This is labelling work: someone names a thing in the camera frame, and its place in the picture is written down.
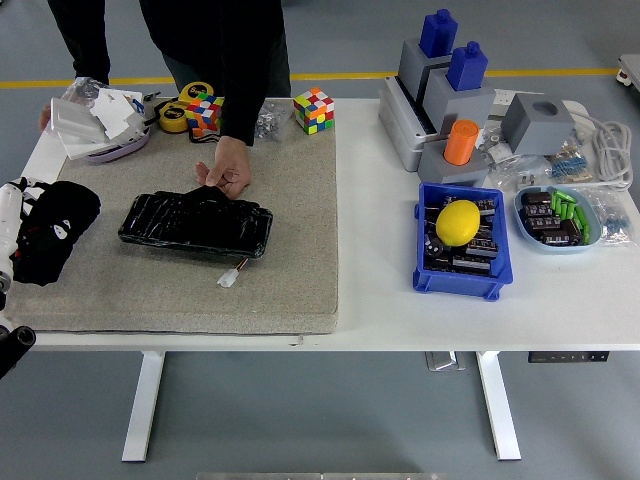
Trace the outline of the person's left hand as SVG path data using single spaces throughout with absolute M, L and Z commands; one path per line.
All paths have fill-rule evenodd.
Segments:
M 201 186 L 217 187 L 229 199 L 237 199 L 252 181 L 246 143 L 230 136 L 221 136 L 215 149 L 213 166 L 209 168 L 199 162 L 195 172 Z

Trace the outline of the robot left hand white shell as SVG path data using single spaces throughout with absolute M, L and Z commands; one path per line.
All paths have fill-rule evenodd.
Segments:
M 1 281 L 58 280 L 72 248 L 73 184 L 20 178 L 1 187 Z

